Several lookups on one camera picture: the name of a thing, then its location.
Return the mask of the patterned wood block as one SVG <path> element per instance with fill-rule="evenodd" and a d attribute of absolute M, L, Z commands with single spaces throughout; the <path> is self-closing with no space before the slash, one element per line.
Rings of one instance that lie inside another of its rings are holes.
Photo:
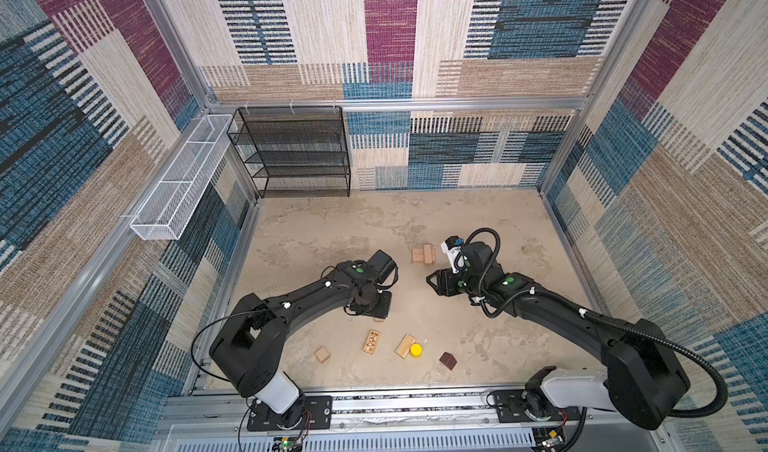
<path fill-rule="evenodd" d="M 362 347 L 362 351 L 366 354 L 373 355 L 378 346 L 379 339 L 380 339 L 380 333 L 376 330 L 370 330 L 365 339 L 364 345 Z"/>

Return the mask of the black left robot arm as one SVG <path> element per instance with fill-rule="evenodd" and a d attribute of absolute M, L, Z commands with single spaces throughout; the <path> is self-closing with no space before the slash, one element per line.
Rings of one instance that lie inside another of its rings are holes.
<path fill-rule="evenodd" d="M 261 299 L 249 294 L 212 340 L 209 355 L 244 398 L 254 397 L 276 418 L 277 428 L 306 423 L 306 396 L 280 369 L 288 338 L 326 313 L 342 309 L 351 317 L 385 319 L 398 266 L 379 250 L 366 260 L 332 266 L 320 279 L 293 292 Z"/>

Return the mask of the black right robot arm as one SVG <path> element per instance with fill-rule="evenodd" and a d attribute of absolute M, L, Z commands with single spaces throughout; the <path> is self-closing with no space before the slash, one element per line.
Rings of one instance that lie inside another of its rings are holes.
<path fill-rule="evenodd" d="M 688 392 L 682 365 L 673 350 L 659 344 L 663 335 L 653 323 L 640 320 L 629 332 L 625 321 L 611 327 L 603 316 L 590 320 L 586 309 L 534 279 L 505 272 L 483 242 L 452 236 L 441 250 L 449 266 L 427 278 L 438 295 L 466 295 L 489 319 L 507 314 L 533 322 L 600 362 L 593 370 L 540 369 L 520 395 L 531 419 L 547 420 L 559 409 L 593 408 L 655 430 Z"/>

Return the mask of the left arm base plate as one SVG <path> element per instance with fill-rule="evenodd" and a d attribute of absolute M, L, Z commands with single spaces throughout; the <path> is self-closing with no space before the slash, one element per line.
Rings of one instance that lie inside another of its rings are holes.
<path fill-rule="evenodd" d="M 285 412 L 277 413 L 266 403 L 256 401 L 250 406 L 246 429 L 248 432 L 298 432 L 330 428 L 333 398 L 330 395 L 301 394 Z"/>

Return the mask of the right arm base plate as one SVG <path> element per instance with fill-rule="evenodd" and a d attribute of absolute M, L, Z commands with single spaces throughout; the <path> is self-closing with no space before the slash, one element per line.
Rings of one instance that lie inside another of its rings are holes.
<path fill-rule="evenodd" d="M 485 402 L 496 411 L 500 423 L 568 423 L 578 421 L 582 415 L 580 408 L 557 408 L 541 392 L 527 389 L 492 390 Z"/>

